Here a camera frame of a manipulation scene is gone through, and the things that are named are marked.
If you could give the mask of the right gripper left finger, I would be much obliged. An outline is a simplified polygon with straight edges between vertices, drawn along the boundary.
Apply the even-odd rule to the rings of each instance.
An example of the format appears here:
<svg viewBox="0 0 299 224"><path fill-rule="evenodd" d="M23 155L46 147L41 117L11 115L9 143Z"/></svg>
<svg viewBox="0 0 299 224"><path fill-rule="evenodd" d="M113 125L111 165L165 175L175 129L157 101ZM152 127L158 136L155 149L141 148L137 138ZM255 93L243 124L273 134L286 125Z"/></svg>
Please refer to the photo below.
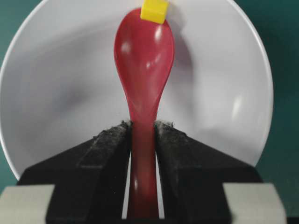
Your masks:
<svg viewBox="0 0 299 224"><path fill-rule="evenodd" d="M3 224L114 224L121 220L132 123L28 167L0 196Z"/></svg>

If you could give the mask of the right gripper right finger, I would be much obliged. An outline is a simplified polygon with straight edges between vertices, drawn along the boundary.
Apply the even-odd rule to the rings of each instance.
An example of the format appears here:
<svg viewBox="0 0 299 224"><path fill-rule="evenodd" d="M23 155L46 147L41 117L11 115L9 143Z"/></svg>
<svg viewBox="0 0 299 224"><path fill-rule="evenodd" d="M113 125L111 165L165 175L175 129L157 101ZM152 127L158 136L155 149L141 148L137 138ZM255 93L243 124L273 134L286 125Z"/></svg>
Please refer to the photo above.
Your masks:
<svg viewBox="0 0 299 224"><path fill-rule="evenodd" d="M287 224L285 208L257 170L156 121L165 219L175 224Z"/></svg>

